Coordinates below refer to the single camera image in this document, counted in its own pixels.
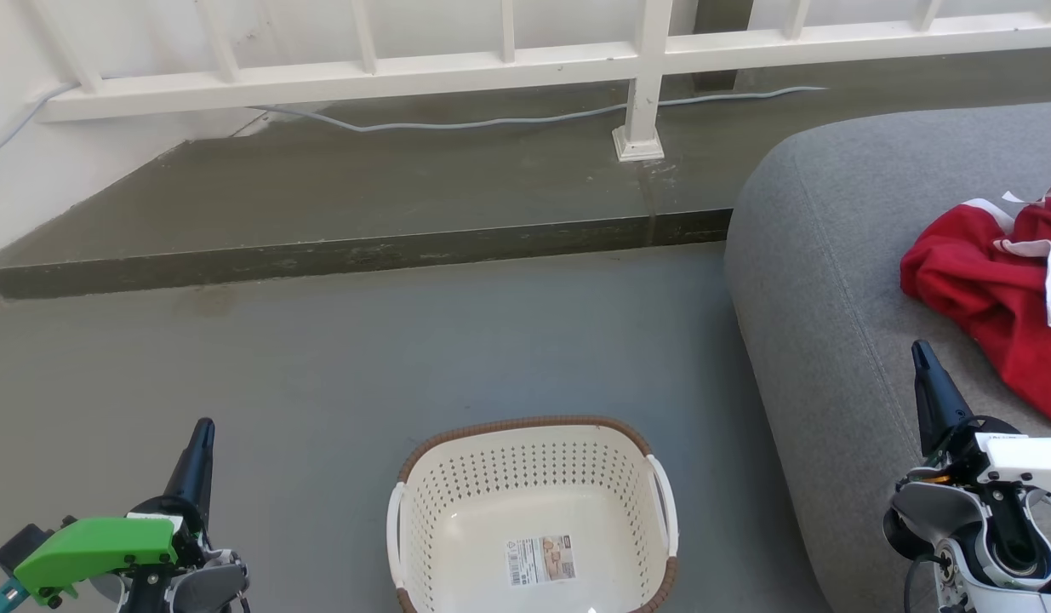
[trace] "red towel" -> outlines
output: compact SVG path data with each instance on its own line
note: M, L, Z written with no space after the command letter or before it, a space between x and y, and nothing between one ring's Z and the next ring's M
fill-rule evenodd
M975 338L1005 384L1051 417L1051 190L1013 220L973 199L900 264L901 286Z

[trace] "white plastic basket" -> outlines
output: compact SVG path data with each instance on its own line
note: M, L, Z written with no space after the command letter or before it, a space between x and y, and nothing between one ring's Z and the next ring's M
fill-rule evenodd
M400 470L386 540L406 613L647 613L677 574L664 469L598 416L429 440Z

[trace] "basket handle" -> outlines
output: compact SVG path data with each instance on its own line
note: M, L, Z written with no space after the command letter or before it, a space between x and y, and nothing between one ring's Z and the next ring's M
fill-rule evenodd
M405 497L405 483L401 481L389 496L389 515L386 516L386 549L389 551L389 574L396 589L405 587L405 572L400 565L400 544L397 543L397 526L400 524L400 500Z
M668 484L668 474L664 473L661 462L658 462L654 454L646 456L654 468L654 477L657 477L658 487L661 489L661 508L664 509L664 524L668 531L668 557L676 557L678 547L680 547L680 526L677 524L677 502L673 499L673 486ZM658 495L658 488L654 489L654 496Z

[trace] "gray cushion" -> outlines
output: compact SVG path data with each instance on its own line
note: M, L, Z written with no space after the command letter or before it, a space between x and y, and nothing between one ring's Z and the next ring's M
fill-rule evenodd
M802 132L748 180L726 275L817 578L833 610L901 610L884 543L892 485L919 461L910 344L925 338L976 414L1051 423L977 345L900 290L900 259L939 214L1051 185L1051 104L860 119ZM1044 515L1051 538L1051 512Z

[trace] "product label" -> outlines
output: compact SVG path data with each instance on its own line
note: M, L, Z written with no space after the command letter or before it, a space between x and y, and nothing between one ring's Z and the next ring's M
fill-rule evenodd
M571 550L571 536L507 540L507 570L511 586L573 579L575 552Z

